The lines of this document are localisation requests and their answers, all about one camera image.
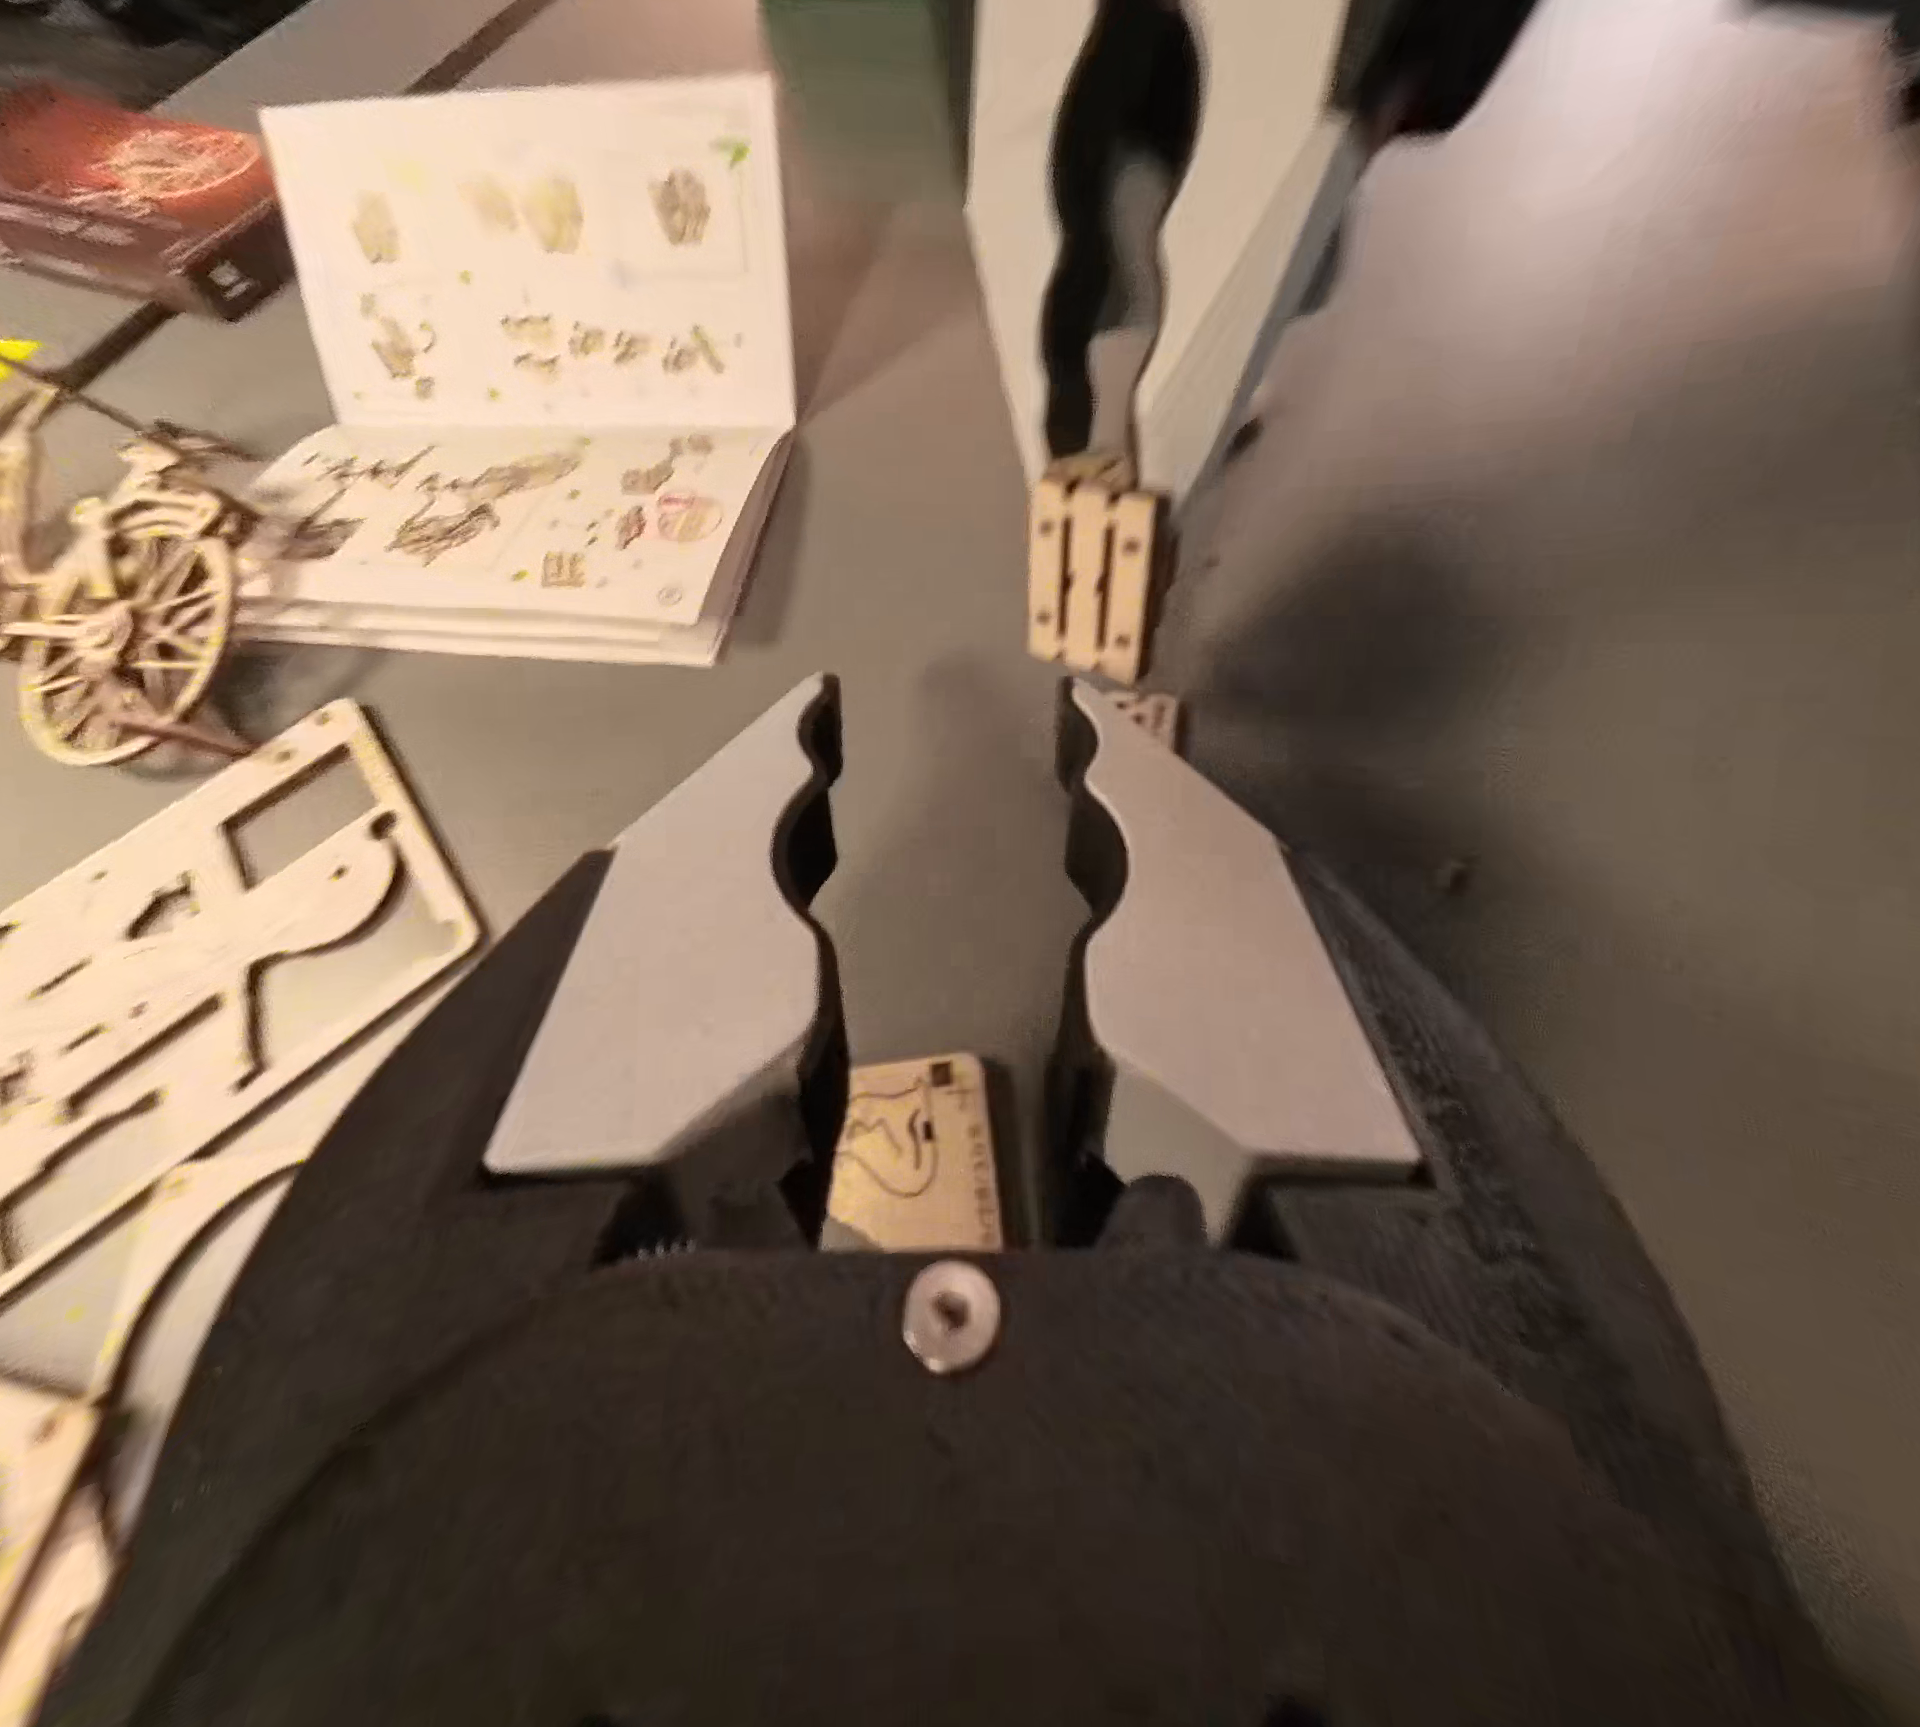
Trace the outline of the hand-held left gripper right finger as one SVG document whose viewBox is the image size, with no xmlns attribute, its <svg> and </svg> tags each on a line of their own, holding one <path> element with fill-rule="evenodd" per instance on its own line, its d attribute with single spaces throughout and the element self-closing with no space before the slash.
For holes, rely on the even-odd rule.
<svg viewBox="0 0 1920 1727">
<path fill-rule="evenodd" d="M 1055 1211 L 1178 1179 L 1235 1238 L 1273 1183 L 1412 1186 L 1427 1154 L 1281 841 L 1104 689 L 1059 701 L 1069 951 Z"/>
</svg>

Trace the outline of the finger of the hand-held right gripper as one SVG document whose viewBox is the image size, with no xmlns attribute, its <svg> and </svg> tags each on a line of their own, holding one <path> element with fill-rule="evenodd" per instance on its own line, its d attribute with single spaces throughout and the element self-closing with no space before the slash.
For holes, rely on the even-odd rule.
<svg viewBox="0 0 1920 1727">
<path fill-rule="evenodd" d="M 1197 51 L 1197 127 L 1158 230 L 1158 329 L 1132 394 L 1140 478 L 1184 509 L 1361 172 L 1331 100 L 1350 0 L 1174 0 Z"/>
<path fill-rule="evenodd" d="M 1116 190 L 1140 97 L 1132 0 L 975 0 L 974 262 L 1020 464 L 1138 471 Z"/>
</svg>

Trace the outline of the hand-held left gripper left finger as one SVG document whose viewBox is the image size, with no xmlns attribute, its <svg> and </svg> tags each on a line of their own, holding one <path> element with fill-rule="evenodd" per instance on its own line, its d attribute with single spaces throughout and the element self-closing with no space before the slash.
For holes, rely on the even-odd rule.
<svg viewBox="0 0 1920 1727">
<path fill-rule="evenodd" d="M 492 1173 L 826 1173 L 845 1024 L 812 903 L 841 768 L 841 683 L 804 675 L 615 836 Z"/>
</svg>

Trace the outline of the small wooden model crate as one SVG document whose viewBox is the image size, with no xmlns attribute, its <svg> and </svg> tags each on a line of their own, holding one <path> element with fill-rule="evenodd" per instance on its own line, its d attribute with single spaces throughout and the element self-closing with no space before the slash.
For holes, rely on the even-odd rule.
<svg viewBox="0 0 1920 1727">
<path fill-rule="evenodd" d="M 1027 653 L 1135 687 L 1164 594 L 1164 496 L 1129 453 L 1074 453 L 1027 498 Z"/>
</svg>

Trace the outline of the wooden parts sheet with cutouts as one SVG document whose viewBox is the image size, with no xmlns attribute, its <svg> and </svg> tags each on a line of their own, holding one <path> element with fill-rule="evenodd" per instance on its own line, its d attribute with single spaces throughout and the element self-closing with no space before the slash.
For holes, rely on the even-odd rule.
<svg viewBox="0 0 1920 1727">
<path fill-rule="evenodd" d="M 93 1390 L 154 1197 L 308 1150 L 484 936 L 354 701 L 6 902 L 6 1374 Z"/>
</svg>

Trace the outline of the wooden bicycle model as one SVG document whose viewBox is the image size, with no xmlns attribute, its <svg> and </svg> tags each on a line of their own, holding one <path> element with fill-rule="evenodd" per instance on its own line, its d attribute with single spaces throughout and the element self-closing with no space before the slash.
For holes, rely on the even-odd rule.
<svg viewBox="0 0 1920 1727">
<path fill-rule="evenodd" d="M 44 426 L 65 406 L 110 420 L 118 476 L 65 514 L 55 549 L 35 535 Z M 6 362 L 6 656 L 26 740 L 72 766 L 121 766 L 160 750 L 231 763 L 251 753 L 214 692 L 236 638 L 259 511 L 214 478 L 257 453 L 172 420 L 133 420 Z"/>
</svg>

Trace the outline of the wooden sheet with ghost drawing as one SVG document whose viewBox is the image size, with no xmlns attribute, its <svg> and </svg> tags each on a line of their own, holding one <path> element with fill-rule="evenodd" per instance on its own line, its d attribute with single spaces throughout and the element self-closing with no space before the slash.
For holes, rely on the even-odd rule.
<svg viewBox="0 0 1920 1727">
<path fill-rule="evenodd" d="M 1004 1242 L 983 1059 L 939 1053 L 852 1066 L 821 1247 L 932 1254 Z"/>
</svg>

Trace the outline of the open instruction booklet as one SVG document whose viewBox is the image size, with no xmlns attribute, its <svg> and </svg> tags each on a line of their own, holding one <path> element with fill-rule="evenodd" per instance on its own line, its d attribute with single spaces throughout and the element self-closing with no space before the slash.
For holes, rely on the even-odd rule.
<svg viewBox="0 0 1920 1727">
<path fill-rule="evenodd" d="M 238 626 L 712 666 L 798 424 L 775 76 L 261 127 L 332 420 L 248 496 Z"/>
</svg>

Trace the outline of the dark red cardboard box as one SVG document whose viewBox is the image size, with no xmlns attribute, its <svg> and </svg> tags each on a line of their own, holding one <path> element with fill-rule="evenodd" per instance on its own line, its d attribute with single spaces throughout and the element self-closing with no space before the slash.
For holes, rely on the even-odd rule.
<svg viewBox="0 0 1920 1727">
<path fill-rule="evenodd" d="M 2 262 L 219 323 L 294 278 L 255 133 L 47 83 L 2 94 Z"/>
</svg>

